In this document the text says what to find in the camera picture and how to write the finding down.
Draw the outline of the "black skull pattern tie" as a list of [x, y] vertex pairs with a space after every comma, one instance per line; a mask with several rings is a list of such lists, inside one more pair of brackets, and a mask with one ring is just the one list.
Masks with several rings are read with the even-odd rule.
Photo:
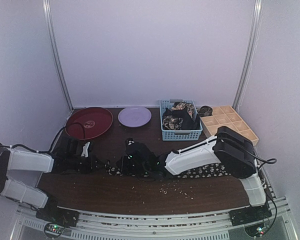
[[[111, 166], [110, 161], [108, 160], [104, 164], [104, 168], [109, 175], [113, 176], [132, 176], [137, 178], [152, 178], [158, 179], [158, 176], [145, 171], [141, 166], [136, 166], [131, 164], [130, 168], [125, 168], [122, 166]], [[192, 168], [186, 170], [177, 175], [171, 175], [166, 173], [162, 179], [197, 179], [197, 178], [213, 178], [213, 177], [223, 177], [230, 176], [231, 174], [226, 171], [225, 166], [221, 163], [212, 163], [208, 165], [203, 165], [200, 167]]]

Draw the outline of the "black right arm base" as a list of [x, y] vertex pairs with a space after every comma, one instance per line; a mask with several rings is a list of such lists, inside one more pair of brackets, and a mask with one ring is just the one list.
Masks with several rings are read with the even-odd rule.
[[272, 216], [272, 211], [267, 204], [262, 206], [248, 206], [228, 212], [232, 226], [240, 226], [261, 221]]

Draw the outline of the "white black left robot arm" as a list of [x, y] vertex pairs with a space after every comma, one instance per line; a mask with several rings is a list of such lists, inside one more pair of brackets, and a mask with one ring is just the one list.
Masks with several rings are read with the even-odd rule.
[[65, 137], [49, 150], [35, 150], [23, 144], [0, 142], [0, 212], [15, 209], [17, 203], [40, 209], [51, 222], [62, 218], [62, 211], [51, 197], [37, 188], [44, 174], [90, 174], [104, 163], [91, 153], [88, 141]]

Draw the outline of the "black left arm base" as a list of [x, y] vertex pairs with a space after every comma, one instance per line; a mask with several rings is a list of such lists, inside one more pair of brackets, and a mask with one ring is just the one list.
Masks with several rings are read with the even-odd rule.
[[76, 227], [79, 220], [79, 212], [64, 208], [39, 208], [35, 217], [63, 227]]

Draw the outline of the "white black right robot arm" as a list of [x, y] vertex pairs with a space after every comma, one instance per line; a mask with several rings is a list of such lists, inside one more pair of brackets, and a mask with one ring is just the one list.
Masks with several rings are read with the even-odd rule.
[[216, 175], [219, 170], [205, 172], [208, 165], [219, 165], [227, 174], [237, 178], [248, 196], [246, 216], [256, 221], [266, 212], [266, 193], [258, 173], [253, 143], [226, 126], [217, 133], [192, 146], [155, 155], [144, 143], [128, 138], [125, 155], [116, 163], [123, 175], [151, 177], [156, 180], [189, 176]]

